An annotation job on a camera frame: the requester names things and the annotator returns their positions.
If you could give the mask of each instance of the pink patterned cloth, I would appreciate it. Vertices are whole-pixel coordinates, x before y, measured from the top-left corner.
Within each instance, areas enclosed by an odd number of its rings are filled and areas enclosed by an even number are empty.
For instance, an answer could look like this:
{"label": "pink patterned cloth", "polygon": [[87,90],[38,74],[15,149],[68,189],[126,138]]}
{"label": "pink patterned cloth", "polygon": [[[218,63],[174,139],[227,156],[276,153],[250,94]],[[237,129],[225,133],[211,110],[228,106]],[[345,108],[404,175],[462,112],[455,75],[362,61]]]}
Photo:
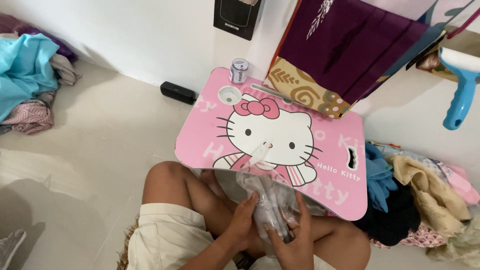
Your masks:
{"label": "pink patterned cloth", "polygon": [[33,135],[53,127],[50,106],[55,91],[40,94],[37,99],[27,100],[15,106],[1,125],[12,125],[12,130]]}
{"label": "pink patterned cloth", "polygon": [[[375,239],[371,239],[370,243],[378,248],[390,248]],[[438,247],[446,245],[446,240],[442,235],[421,223],[418,231],[416,233],[410,232],[407,238],[400,241],[400,244],[418,247]]]}

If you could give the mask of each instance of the cup holder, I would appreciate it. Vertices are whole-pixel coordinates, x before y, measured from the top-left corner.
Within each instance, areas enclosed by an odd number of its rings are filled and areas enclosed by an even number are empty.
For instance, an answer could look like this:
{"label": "cup holder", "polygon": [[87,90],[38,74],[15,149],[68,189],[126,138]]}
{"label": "cup holder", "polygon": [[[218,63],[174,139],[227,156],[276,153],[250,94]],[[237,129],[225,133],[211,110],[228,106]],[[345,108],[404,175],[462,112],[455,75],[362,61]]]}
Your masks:
{"label": "cup holder", "polygon": [[241,92],[235,86],[224,86],[218,91],[218,99],[227,105],[235,105],[241,100]]}

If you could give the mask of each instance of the plastic bag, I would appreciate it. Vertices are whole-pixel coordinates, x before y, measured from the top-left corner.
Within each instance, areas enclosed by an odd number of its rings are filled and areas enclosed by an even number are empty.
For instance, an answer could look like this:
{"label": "plastic bag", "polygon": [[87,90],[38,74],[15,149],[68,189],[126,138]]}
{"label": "plastic bag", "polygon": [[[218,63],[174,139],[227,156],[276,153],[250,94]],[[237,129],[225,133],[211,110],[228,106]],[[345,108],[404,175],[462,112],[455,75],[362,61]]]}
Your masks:
{"label": "plastic bag", "polygon": [[237,171],[236,180],[247,191],[248,197],[255,191],[259,195],[253,218],[267,257],[274,258],[272,244],[263,224],[269,224],[285,243],[290,243],[294,236],[289,226],[298,226],[299,213],[296,211],[298,204],[293,188],[288,187],[283,176],[275,171],[275,165],[264,161],[268,153],[265,145],[269,143],[259,146],[250,160]]}

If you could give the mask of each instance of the tiled floor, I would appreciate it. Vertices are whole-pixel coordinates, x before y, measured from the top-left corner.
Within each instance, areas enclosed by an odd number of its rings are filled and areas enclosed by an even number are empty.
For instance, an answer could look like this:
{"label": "tiled floor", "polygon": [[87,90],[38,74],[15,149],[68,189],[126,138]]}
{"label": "tiled floor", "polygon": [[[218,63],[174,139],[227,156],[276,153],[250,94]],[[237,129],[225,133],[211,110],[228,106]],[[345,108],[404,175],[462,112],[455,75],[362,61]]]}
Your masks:
{"label": "tiled floor", "polygon": [[[59,91],[52,130],[0,136],[0,236],[28,234],[10,270],[115,269],[149,168],[176,160],[174,142],[191,106],[156,86],[76,65],[84,77]],[[463,269],[423,253],[373,249],[368,269]]]}

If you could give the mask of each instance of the pink table top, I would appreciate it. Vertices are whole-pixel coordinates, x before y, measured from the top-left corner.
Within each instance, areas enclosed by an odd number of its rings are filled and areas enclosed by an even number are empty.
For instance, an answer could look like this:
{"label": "pink table top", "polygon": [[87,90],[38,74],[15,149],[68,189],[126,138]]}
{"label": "pink table top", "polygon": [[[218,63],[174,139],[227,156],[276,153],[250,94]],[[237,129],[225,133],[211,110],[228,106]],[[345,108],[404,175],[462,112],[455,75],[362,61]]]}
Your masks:
{"label": "pink table top", "polygon": [[212,71],[177,142],[186,166],[239,170],[251,152],[271,142],[265,158],[288,185],[346,220],[367,209],[363,121],[354,112],[333,120],[309,108],[232,84],[229,70]]}

